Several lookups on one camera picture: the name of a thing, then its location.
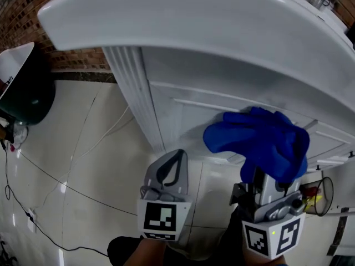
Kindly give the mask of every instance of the power outlet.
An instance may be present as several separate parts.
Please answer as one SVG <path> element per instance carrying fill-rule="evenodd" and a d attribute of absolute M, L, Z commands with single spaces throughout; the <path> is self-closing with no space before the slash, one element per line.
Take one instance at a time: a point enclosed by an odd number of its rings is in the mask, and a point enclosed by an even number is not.
<path fill-rule="evenodd" d="M 28 209 L 28 213 L 33 217 L 33 221 L 36 221 L 36 216 L 33 213 L 33 211 L 31 209 Z M 33 233 L 36 232 L 36 226 L 34 225 L 34 223 L 31 222 L 31 220 L 29 219 L 29 217 L 27 218 L 27 227 L 29 228 L 29 230 Z"/>

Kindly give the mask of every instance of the white cabinet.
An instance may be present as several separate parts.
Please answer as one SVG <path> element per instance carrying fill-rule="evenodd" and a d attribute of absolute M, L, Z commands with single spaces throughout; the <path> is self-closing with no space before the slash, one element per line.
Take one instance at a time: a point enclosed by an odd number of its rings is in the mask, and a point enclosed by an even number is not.
<path fill-rule="evenodd" d="M 239 112 L 250 106 L 278 110 L 304 127 L 310 135 L 308 171 L 341 165 L 355 144 L 355 137 L 318 120 L 237 96 L 176 84 L 150 81 L 150 91 L 166 151 L 184 149 L 190 157 L 243 165 L 245 158 L 233 152 L 212 154 L 202 136 L 208 125 L 221 121 L 225 111 Z"/>
<path fill-rule="evenodd" d="M 225 111 L 239 112 L 250 106 L 279 110 L 304 127 L 312 119 L 303 115 L 215 91 L 150 81 L 150 91 L 165 149 L 184 149 L 190 157 L 242 165 L 244 157 L 233 152 L 212 154 L 202 136 L 208 125 L 221 121 Z"/>
<path fill-rule="evenodd" d="M 355 137 L 318 120 L 305 127 L 310 135 L 308 171 L 319 171 L 348 161 Z"/>

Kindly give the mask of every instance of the tiled floor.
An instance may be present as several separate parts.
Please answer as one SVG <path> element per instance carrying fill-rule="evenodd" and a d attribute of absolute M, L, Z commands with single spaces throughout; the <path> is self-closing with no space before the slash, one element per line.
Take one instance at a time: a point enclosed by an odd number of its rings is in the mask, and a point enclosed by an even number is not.
<path fill-rule="evenodd" d="M 39 226 L 59 245 L 85 246 L 106 253 L 113 238 L 139 236 L 136 199 L 146 169 L 156 158 L 131 112 L 128 110 L 118 126 L 76 162 L 116 122 L 126 106 L 116 84 L 57 81 L 49 114 L 40 124 L 30 127 L 21 150 L 8 153 L 9 183 L 17 198 L 26 209 L 39 206 Z M 0 162 L 5 163 L 1 152 Z M 21 265 L 60 266 L 59 248 L 38 230 L 30 231 L 27 217 L 13 197 L 6 200 L 4 168 L 2 171 L 1 237 Z M 61 184 L 42 206 L 58 179 Z M 233 211 L 229 197 L 233 184 L 239 181 L 235 167 L 189 161 L 189 194 L 194 203 L 180 248 L 190 250 L 196 257 L 209 255 L 228 226 Z M 286 255 L 289 265 L 326 265 L 329 259 L 325 255 L 337 222 L 336 218 L 308 217 L 300 246 Z M 100 254 L 81 249 L 64 251 L 64 265 L 105 266 L 110 262 Z"/>

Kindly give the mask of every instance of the blue towel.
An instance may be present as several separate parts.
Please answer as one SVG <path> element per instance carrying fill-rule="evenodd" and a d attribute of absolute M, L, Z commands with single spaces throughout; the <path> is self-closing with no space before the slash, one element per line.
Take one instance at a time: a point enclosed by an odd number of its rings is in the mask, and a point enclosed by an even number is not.
<path fill-rule="evenodd" d="M 241 179 L 251 183 L 259 167 L 278 182 L 290 183 L 307 170 L 307 131 L 281 112 L 252 107 L 249 114 L 225 112 L 223 121 L 210 125 L 204 142 L 212 153 L 232 151 L 246 157 Z"/>

